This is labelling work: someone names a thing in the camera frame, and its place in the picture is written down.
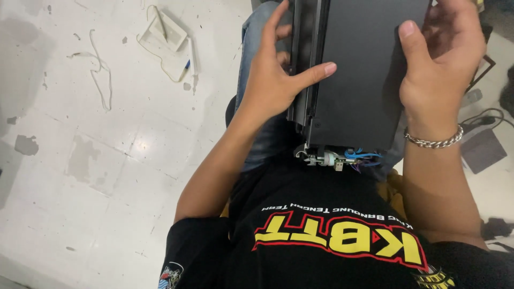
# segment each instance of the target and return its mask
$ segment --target jeans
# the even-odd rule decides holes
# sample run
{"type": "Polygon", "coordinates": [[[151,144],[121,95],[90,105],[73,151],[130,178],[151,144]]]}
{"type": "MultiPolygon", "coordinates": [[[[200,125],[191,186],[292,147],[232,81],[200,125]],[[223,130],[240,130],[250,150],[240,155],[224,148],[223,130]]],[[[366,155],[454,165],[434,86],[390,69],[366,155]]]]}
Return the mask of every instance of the jeans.
{"type": "MultiPolygon", "coordinates": [[[[261,44],[262,29],[278,5],[279,3],[277,2],[265,2],[261,4],[243,24],[243,56],[241,59],[239,84],[237,85],[237,95],[235,98],[236,111],[245,93],[251,61],[261,44]]],[[[290,23],[292,23],[292,15],[290,12],[286,12],[282,17],[280,25],[290,23]]],[[[276,44],[277,52],[290,52],[290,41],[290,39],[278,41],[276,44]]],[[[361,171],[363,174],[371,176],[380,182],[386,180],[387,174],[403,158],[403,151],[405,149],[403,132],[405,127],[406,119],[405,116],[402,116],[392,149],[382,153],[382,165],[379,167],[362,168],[361,171]]],[[[268,120],[259,131],[250,153],[245,160],[243,172],[253,170],[263,165],[266,160],[278,154],[288,151],[292,153],[299,145],[301,145],[301,137],[295,131],[295,124],[287,121],[286,112],[277,115],[268,120]]]]}

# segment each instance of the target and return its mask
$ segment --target hand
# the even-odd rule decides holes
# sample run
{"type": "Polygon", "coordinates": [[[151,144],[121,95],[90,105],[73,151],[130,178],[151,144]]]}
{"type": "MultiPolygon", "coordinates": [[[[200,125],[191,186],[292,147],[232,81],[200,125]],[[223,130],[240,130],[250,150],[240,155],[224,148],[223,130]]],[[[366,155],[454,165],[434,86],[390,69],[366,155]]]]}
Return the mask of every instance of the hand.
{"type": "Polygon", "coordinates": [[[284,112],[303,89],[331,76],[335,63],[325,63],[289,76],[283,69],[289,64],[287,52],[277,53],[275,43],[291,34],[291,25],[277,28],[289,1],[284,0],[271,15],[262,32],[261,46],[252,60],[250,76],[239,111],[251,115],[259,125],[284,112]]]}
{"type": "Polygon", "coordinates": [[[408,71],[400,88],[412,136],[439,141],[456,132],[461,100],[486,45],[470,0],[438,0],[423,33],[413,21],[400,26],[408,71]]]}

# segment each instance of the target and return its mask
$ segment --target silver chain bracelet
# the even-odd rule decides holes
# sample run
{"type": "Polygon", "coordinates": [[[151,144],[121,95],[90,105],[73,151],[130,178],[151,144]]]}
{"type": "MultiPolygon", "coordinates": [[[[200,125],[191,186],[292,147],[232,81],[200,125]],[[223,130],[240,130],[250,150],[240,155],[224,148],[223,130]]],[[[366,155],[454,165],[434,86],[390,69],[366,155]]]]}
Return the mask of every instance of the silver chain bracelet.
{"type": "Polygon", "coordinates": [[[421,148],[428,148],[428,149],[442,149],[449,147],[451,145],[456,144],[462,139],[462,135],[464,135],[464,129],[462,126],[458,126],[457,133],[452,136],[451,138],[447,140],[442,141],[428,141],[428,140],[422,140],[419,138],[412,137],[408,132],[407,129],[405,129],[405,138],[408,139],[410,142],[415,143],[418,147],[421,148]]]}

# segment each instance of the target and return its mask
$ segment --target black t-shirt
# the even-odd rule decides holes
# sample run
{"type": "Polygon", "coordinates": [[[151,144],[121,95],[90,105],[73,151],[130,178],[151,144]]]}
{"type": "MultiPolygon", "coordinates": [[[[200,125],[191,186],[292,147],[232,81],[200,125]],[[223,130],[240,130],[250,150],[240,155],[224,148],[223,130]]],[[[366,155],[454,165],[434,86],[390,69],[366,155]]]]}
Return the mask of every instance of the black t-shirt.
{"type": "Polygon", "coordinates": [[[173,225],[159,289],[510,288],[500,260],[428,243],[350,170],[272,162],[242,176],[229,212],[173,225]]]}

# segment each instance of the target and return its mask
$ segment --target black device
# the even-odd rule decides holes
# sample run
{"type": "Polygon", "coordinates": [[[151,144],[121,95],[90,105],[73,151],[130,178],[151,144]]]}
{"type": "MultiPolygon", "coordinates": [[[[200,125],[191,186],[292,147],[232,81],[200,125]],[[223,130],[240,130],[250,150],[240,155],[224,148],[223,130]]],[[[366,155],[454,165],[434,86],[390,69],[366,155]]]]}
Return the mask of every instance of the black device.
{"type": "Polygon", "coordinates": [[[391,148],[407,72],[398,27],[423,26],[432,0],[295,0],[291,73],[333,61],[337,72],[298,94],[288,110],[307,146],[391,148]]]}

